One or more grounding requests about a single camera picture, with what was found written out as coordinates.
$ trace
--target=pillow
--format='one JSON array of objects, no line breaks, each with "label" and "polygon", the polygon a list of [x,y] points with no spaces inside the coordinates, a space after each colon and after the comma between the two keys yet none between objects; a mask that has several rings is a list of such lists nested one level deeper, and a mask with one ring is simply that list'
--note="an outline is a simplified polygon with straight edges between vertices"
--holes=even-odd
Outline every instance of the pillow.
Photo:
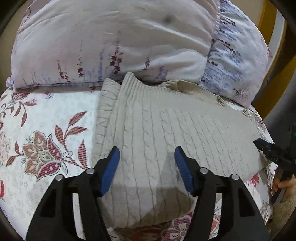
[{"label": "pillow", "polygon": [[220,24],[200,86],[248,107],[266,73],[268,47],[254,23],[228,0],[220,0]]},{"label": "pillow", "polygon": [[128,71],[150,83],[199,82],[218,10],[218,0],[35,0],[7,83],[95,86]]}]

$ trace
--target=person's hand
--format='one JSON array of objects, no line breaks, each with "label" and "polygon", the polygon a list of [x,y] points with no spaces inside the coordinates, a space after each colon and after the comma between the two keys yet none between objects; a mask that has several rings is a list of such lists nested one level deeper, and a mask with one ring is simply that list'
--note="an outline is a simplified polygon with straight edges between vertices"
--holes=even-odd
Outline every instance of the person's hand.
[{"label": "person's hand", "polygon": [[277,174],[277,169],[275,171],[274,182],[272,184],[271,192],[275,193],[279,188],[280,189],[287,188],[283,198],[290,197],[295,192],[295,189],[296,189],[295,176],[293,175],[291,179],[287,179],[285,181],[280,182],[280,180],[276,177],[276,174]]}]

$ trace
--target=silver rivet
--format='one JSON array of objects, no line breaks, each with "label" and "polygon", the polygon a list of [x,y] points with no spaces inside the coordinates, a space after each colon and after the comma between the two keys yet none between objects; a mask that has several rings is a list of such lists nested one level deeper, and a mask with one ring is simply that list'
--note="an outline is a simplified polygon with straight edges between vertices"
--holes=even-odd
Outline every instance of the silver rivet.
[{"label": "silver rivet", "polygon": [[86,170],[86,173],[87,174],[93,174],[94,173],[94,169],[93,168],[88,168],[87,170]]},{"label": "silver rivet", "polygon": [[60,180],[62,180],[64,178],[64,176],[62,175],[62,174],[58,174],[56,177],[55,177],[55,179],[57,180],[57,181],[60,181]]},{"label": "silver rivet", "polygon": [[237,174],[232,174],[231,175],[231,178],[233,179],[233,180],[238,180],[239,179],[239,176],[237,175]]},{"label": "silver rivet", "polygon": [[200,172],[201,172],[202,174],[207,174],[207,173],[209,172],[209,170],[206,169],[205,167],[202,167],[202,168],[200,169]]}]

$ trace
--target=bedsheet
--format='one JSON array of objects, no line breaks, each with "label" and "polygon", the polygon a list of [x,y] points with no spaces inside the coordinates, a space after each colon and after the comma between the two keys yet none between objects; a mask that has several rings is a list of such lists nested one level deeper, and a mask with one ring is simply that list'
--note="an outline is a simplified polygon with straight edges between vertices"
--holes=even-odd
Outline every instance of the bedsheet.
[{"label": "bedsheet", "polygon": [[[0,97],[0,206],[23,238],[55,174],[74,176],[92,165],[92,133],[101,95],[95,88],[76,91],[55,87],[18,93],[9,88]],[[246,115],[254,115],[258,130],[271,141],[256,111],[226,103]],[[246,182],[265,221],[271,215],[268,185],[274,169],[269,165]],[[74,210],[77,233],[83,238],[77,197],[74,197]],[[217,234],[220,211],[218,202],[211,237]],[[183,240],[191,217],[192,210],[156,226],[108,231],[112,240]]]}]

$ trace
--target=floral pillow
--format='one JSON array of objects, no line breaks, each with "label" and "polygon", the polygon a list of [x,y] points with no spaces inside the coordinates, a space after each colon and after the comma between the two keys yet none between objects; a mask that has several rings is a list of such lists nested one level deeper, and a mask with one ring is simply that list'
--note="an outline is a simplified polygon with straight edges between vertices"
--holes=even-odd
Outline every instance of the floral pillow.
[{"label": "floral pillow", "polygon": [[220,0],[220,24],[200,86],[249,107],[266,72],[268,47],[254,23],[228,0]]},{"label": "floral pillow", "polygon": [[199,82],[218,11],[218,0],[35,0],[7,84],[100,86],[127,72],[150,83]]}]

